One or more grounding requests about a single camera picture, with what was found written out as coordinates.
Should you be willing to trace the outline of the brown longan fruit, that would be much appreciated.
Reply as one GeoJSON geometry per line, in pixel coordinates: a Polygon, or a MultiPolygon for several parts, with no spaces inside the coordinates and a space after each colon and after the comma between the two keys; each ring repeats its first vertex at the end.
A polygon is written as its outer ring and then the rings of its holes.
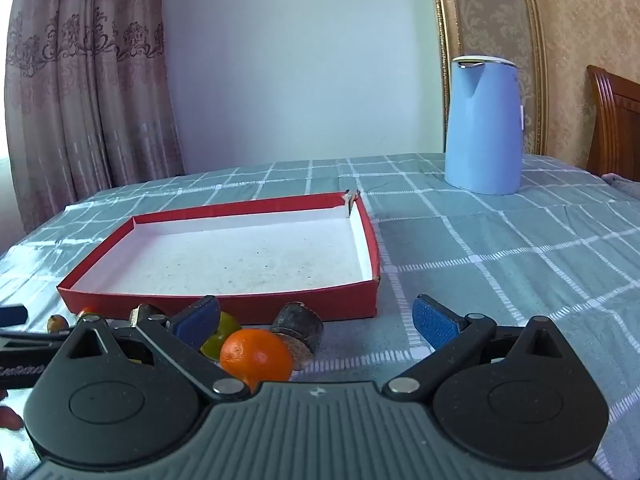
{"type": "Polygon", "coordinates": [[[47,332],[49,334],[58,334],[63,330],[67,330],[70,326],[64,316],[55,314],[51,315],[47,320],[47,332]]]}

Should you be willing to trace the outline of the green checked bed sheet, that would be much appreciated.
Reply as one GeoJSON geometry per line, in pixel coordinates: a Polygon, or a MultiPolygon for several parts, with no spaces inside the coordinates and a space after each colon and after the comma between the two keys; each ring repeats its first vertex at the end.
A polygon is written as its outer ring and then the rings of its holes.
{"type": "Polygon", "coordinates": [[[385,382],[427,356],[413,299],[502,325],[536,314],[562,330],[603,392],[610,424],[596,455],[615,479],[639,474],[639,204],[551,157],[527,156],[520,190],[475,196],[449,186],[439,154],[272,162],[99,192],[1,257],[1,300],[42,330],[65,312],[56,288],[129,217],[161,210],[358,191],[382,258],[378,313],[332,323],[300,378],[385,382]]]}

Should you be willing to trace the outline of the gold wall frame moulding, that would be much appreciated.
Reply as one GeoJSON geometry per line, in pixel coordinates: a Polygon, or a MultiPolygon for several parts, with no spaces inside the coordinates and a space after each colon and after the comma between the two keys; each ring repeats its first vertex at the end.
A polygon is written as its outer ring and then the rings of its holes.
{"type": "Polygon", "coordinates": [[[451,61],[462,54],[497,55],[518,66],[525,151],[546,151],[549,125],[547,55],[537,0],[434,0],[442,106],[449,112],[451,61]]]}

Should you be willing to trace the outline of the green tomato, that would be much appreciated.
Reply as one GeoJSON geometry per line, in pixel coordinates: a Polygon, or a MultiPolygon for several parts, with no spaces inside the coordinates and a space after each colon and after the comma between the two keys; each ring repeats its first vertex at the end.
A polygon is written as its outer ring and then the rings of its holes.
{"type": "Polygon", "coordinates": [[[201,345],[200,352],[207,359],[218,361],[224,342],[242,328],[241,324],[231,314],[221,311],[219,323],[215,333],[201,345]]]}

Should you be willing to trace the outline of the orange mandarin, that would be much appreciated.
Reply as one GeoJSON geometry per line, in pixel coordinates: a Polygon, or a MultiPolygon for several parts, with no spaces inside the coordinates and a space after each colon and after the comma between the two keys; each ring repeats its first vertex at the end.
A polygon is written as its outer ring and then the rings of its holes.
{"type": "Polygon", "coordinates": [[[252,391],[262,382],[287,382],[294,368],[288,346],[279,336],[261,328],[232,333],[221,347],[219,364],[252,391]]]}

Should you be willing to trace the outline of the red cherry tomato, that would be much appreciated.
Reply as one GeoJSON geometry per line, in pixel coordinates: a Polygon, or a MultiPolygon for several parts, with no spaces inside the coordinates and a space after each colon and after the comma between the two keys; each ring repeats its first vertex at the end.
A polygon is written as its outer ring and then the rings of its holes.
{"type": "Polygon", "coordinates": [[[23,419],[17,415],[12,408],[8,406],[0,406],[0,428],[12,431],[20,430],[24,427],[23,419]]]}
{"type": "Polygon", "coordinates": [[[83,318],[83,317],[84,317],[84,316],[86,316],[86,315],[98,315],[98,314],[96,313],[96,311],[95,311],[94,309],[91,309],[91,308],[85,308],[85,309],[82,309],[82,310],[78,313],[78,315],[77,315],[77,316],[78,316],[78,318],[83,318]]]}

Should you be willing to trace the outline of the red cardboard box tray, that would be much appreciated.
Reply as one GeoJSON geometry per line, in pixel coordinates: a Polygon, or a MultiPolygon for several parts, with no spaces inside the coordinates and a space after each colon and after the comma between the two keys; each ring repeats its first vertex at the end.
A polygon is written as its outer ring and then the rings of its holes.
{"type": "Polygon", "coordinates": [[[58,284],[73,313],[126,318],[138,304],[175,315],[214,296],[242,324],[300,301],[322,321],[373,318],[378,242],[349,191],[137,214],[58,284]]]}

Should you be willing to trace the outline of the light blue electric kettle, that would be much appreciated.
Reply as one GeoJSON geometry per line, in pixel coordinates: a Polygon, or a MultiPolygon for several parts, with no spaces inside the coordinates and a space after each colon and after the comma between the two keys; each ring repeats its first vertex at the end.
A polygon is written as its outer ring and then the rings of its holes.
{"type": "Polygon", "coordinates": [[[445,180],[486,195],[518,192],[524,106],[518,68],[506,58],[469,54],[451,61],[445,180]]]}

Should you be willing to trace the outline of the pink patterned curtain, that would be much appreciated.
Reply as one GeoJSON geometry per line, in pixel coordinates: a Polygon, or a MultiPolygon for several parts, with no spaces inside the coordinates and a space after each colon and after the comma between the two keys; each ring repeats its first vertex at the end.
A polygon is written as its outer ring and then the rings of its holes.
{"type": "Polygon", "coordinates": [[[33,230],[96,192],[183,172],[163,0],[13,0],[6,136],[33,230]]]}

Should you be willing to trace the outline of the wooden headboard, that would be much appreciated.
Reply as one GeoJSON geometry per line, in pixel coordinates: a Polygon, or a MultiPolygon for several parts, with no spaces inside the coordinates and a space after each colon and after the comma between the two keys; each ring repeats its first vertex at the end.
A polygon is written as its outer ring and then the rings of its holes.
{"type": "Polygon", "coordinates": [[[598,66],[587,72],[597,112],[587,169],[638,181],[640,86],[598,66]]]}

